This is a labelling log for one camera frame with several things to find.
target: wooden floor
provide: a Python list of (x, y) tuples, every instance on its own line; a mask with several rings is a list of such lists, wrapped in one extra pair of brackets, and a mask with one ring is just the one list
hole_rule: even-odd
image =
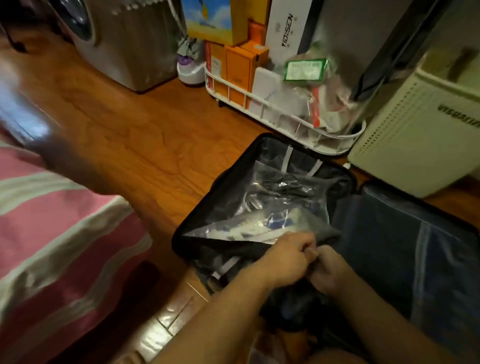
[[(150, 298), (157, 313), (149, 327), (161, 333), (161, 347), (208, 299), (173, 254), (170, 238), (214, 178), (266, 129), (219, 108), (201, 87), (175, 79), (137, 95), (93, 69), (73, 45), (48, 30), (12, 34), (28, 53), (13, 51), (0, 38), (0, 119), (54, 170), (95, 191), (124, 196), (151, 223), (152, 262), (180, 282), (171, 300)], [(359, 182), (368, 178), (354, 173)], [(479, 186), (466, 178), (427, 201), (480, 228)], [(142, 335), (148, 336), (145, 331), (137, 336)], [(140, 350), (142, 340), (135, 346)], [(297, 342), (287, 338), (298, 353)]]

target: black suitcase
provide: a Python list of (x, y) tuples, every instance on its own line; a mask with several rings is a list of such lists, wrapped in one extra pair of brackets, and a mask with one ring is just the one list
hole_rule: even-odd
[[(358, 189), (348, 169), (270, 133), (258, 136), (215, 180), (173, 235), (174, 252), (196, 268), (207, 289), (225, 287), (269, 245), (184, 234), (233, 217), (255, 162), (285, 169), (286, 154), (287, 172), (307, 174), (321, 160), (314, 176), (338, 180), (327, 191), (326, 206), (331, 225), (342, 235), (328, 243), (354, 270), (435, 341), (453, 352), (473, 347), (471, 341), (480, 338), (477, 229), (380, 181), (367, 182)], [(225, 275), (215, 278), (216, 267), (232, 257), (240, 259)], [(322, 342), (368, 357), (342, 315), (325, 304), (325, 298), (306, 279), (273, 291), (261, 315), (282, 330), (308, 329)]]

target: box with sky picture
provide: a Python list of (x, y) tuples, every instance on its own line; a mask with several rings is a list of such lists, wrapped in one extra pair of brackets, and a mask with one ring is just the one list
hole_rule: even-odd
[(243, 0), (181, 0), (188, 35), (234, 46), (248, 38)]

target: beige appliance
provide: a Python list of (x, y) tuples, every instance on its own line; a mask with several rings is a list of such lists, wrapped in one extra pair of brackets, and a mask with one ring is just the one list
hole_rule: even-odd
[(348, 160), (416, 197), (480, 165), (480, 52), (431, 49)]
[(171, 0), (48, 0), (82, 57), (137, 92), (177, 74), (181, 30)]

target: striped fabric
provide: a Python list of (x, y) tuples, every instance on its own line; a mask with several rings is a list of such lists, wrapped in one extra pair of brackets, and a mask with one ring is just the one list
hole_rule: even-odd
[(113, 311), (151, 239), (119, 196), (0, 135), (0, 363), (42, 364)]

